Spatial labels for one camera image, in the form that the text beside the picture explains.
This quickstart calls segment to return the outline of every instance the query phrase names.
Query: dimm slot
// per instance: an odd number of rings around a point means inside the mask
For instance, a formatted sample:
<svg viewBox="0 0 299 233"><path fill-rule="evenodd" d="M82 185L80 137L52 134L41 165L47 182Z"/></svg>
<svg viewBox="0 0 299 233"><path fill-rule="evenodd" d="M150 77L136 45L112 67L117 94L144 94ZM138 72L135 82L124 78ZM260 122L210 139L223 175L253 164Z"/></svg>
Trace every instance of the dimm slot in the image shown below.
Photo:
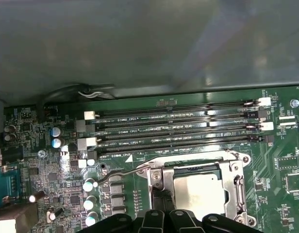
<svg viewBox="0 0 299 233"><path fill-rule="evenodd" d="M227 125L227 126L215 126L215 127L205 127L197 129L179 129L168 132L146 132L146 133L131 133L131 134L120 134L120 135L106 135L101 137L103 140L115 140L117 138L136 138L141 136L151 136L151 135L171 135L178 133L206 133L206 132L216 132L220 130L237 130L246 128L246 124L237 125Z"/></svg>
<svg viewBox="0 0 299 233"><path fill-rule="evenodd" d="M226 136L238 136L245 135L246 130L240 128L238 130L224 130L217 132L204 132L204 133L182 133L173 134L168 136L155 136L155 137L142 137L135 139L120 139L120 140L109 140L101 141L98 144L99 148L109 148L109 147L122 147L122 146L135 146L135 145L145 145L145 144L157 144L157 143L168 143L168 142L179 142L179 141L189 141L196 139L206 139L206 138L218 138Z"/></svg>
<svg viewBox="0 0 299 233"><path fill-rule="evenodd" d="M191 141L183 141L183 142L171 142L171 143L158 143L153 145L141 145L141 146L125 146L120 148L104 148L105 151L119 151L120 150L141 150L141 149L153 149L153 148L161 148L161 147L174 147L174 146L188 146L188 145L197 145L197 144L209 144L209 143L223 143L223 142L232 142L239 140L248 140L247 136L230 136L223 138L215 138L215 139L201 139L201 140L191 140Z"/></svg>

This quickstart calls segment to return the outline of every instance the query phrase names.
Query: capacitor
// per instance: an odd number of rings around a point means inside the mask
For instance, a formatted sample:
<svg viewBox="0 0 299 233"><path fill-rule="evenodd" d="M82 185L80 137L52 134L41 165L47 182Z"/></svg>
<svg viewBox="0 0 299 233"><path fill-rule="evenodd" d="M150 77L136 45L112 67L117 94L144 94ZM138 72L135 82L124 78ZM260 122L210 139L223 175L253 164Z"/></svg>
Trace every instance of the capacitor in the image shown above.
<svg viewBox="0 0 299 233"><path fill-rule="evenodd" d="M37 202L38 200L40 200L44 196L46 196L46 193L43 190L40 190L37 193L34 193L33 195L31 195L29 197L29 202L31 202L31 203Z"/></svg>
<svg viewBox="0 0 299 233"><path fill-rule="evenodd" d="M83 207L85 210L92 210L96 203L97 203L97 198L95 196L89 196L83 202Z"/></svg>
<svg viewBox="0 0 299 233"><path fill-rule="evenodd" d="M64 144L65 144L65 141L63 138L54 138L51 141L51 146L53 148L60 148L60 147L64 146Z"/></svg>
<svg viewBox="0 0 299 233"><path fill-rule="evenodd" d="M88 166L93 166L96 163L96 161L94 159L88 159L87 160L87 165Z"/></svg>
<svg viewBox="0 0 299 233"><path fill-rule="evenodd" d="M6 136L4 137L4 140L5 140L6 142L14 142L14 141L16 141L16 139L17 139L17 136L16 136L15 134L13 134L13 133L8 134L8 135L6 135Z"/></svg>
<svg viewBox="0 0 299 233"><path fill-rule="evenodd" d="M97 183L97 182L94 179L88 178L87 180L85 180L85 183L83 184L83 190L86 191L86 192L92 191L92 189L96 185L95 183Z"/></svg>
<svg viewBox="0 0 299 233"><path fill-rule="evenodd" d="M85 223L86 223L87 227L90 227L90 226L96 224L97 221L98 221L98 219L99 219L99 216L98 216L98 214L96 212L90 212L87 215Z"/></svg>
<svg viewBox="0 0 299 233"><path fill-rule="evenodd" d="M5 133L14 133L16 131L16 127L14 125L7 125L4 128Z"/></svg>
<svg viewBox="0 0 299 233"><path fill-rule="evenodd" d="M60 130L58 127L53 127L50 131L51 136L59 137L63 134L63 130Z"/></svg>
<svg viewBox="0 0 299 233"><path fill-rule="evenodd" d="M64 209L62 207L58 207L49 215L49 219L54 221L58 216L64 213Z"/></svg>

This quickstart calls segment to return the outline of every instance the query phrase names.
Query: screw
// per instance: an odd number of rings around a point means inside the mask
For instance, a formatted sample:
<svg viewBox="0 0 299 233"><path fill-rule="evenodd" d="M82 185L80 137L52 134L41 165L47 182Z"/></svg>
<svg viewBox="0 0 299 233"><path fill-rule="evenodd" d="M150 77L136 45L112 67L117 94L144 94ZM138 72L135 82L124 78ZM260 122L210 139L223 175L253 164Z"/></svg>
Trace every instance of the screw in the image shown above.
<svg viewBox="0 0 299 233"><path fill-rule="evenodd" d="M40 157L41 159L45 158L47 156L45 150L39 150L37 153L37 156Z"/></svg>
<svg viewBox="0 0 299 233"><path fill-rule="evenodd" d="M291 100L290 101L290 106L292 108L297 108L299 106L299 100Z"/></svg>
<svg viewBox="0 0 299 233"><path fill-rule="evenodd" d="M161 175L160 175L159 172L154 172L154 173L151 175L151 177L152 177L153 180L155 180L155 181L159 181L159 180L161 180Z"/></svg>
<svg viewBox="0 0 299 233"><path fill-rule="evenodd" d="M215 216L209 216L209 220L212 222L216 222L216 221L218 221L218 218Z"/></svg>
<svg viewBox="0 0 299 233"><path fill-rule="evenodd" d="M248 157L246 157L246 156L243 157L243 162L244 162L244 163L247 163L248 161L249 161L249 158L248 158Z"/></svg>
<svg viewBox="0 0 299 233"><path fill-rule="evenodd" d="M250 226L253 226L254 223L255 223L255 221L254 221L253 219L250 219L250 220L249 220L249 225L250 225Z"/></svg>
<svg viewBox="0 0 299 233"><path fill-rule="evenodd" d="M178 210L178 211L175 212L175 214L177 216L182 216L184 213L181 210Z"/></svg>

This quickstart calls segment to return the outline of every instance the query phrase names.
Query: integrated circuit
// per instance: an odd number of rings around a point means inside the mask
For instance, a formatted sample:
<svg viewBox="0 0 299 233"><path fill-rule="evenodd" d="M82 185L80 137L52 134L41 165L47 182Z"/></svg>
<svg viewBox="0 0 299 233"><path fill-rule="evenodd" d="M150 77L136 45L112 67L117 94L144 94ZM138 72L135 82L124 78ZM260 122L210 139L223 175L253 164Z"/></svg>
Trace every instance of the integrated circuit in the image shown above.
<svg viewBox="0 0 299 233"><path fill-rule="evenodd" d="M31 130L31 124L30 123L23 123L21 125L21 130L24 131L30 131Z"/></svg>
<svg viewBox="0 0 299 233"><path fill-rule="evenodd" d="M70 203L71 204L81 204L81 199L79 196L71 196Z"/></svg>
<svg viewBox="0 0 299 233"><path fill-rule="evenodd" d="M108 192L111 191L111 188L110 188L110 186L104 186L104 187L102 187L101 190L102 190L103 193L108 193Z"/></svg>
<svg viewBox="0 0 299 233"><path fill-rule="evenodd" d="M31 168L29 168L29 175L30 176L36 176L38 174L39 174L38 167L31 167Z"/></svg>
<svg viewBox="0 0 299 233"><path fill-rule="evenodd" d="M48 174L48 180L49 181L57 181L58 180L57 173L49 173Z"/></svg>
<svg viewBox="0 0 299 233"><path fill-rule="evenodd" d="M78 161L77 160L70 161L70 166L78 166Z"/></svg>
<svg viewBox="0 0 299 233"><path fill-rule="evenodd" d="M56 233L64 233L64 227L63 226L57 226L56 227Z"/></svg>
<svg viewBox="0 0 299 233"><path fill-rule="evenodd" d="M112 200L110 198L103 198L102 199L102 204L111 204Z"/></svg>
<svg viewBox="0 0 299 233"><path fill-rule="evenodd" d="M299 161L296 156L278 159L278 169L280 170L297 168L297 167L299 167Z"/></svg>
<svg viewBox="0 0 299 233"><path fill-rule="evenodd" d="M287 174L285 181L287 193L299 192L299 173Z"/></svg>

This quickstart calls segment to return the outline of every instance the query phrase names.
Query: cpu socket lever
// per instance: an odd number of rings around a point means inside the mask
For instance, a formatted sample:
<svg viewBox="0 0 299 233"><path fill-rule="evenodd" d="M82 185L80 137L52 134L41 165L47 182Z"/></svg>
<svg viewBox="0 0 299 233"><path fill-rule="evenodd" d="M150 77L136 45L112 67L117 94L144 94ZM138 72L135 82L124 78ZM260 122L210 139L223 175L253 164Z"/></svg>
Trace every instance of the cpu socket lever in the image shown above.
<svg viewBox="0 0 299 233"><path fill-rule="evenodd" d="M136 169L146 167L137 175L148 181L151 209L174 206L199 221L218 214L254 227L256 219L247 213L243 173L250 162L248 154L226 150L156 157ZM162 204L159 195L164 192L170 198Z"/></svg>

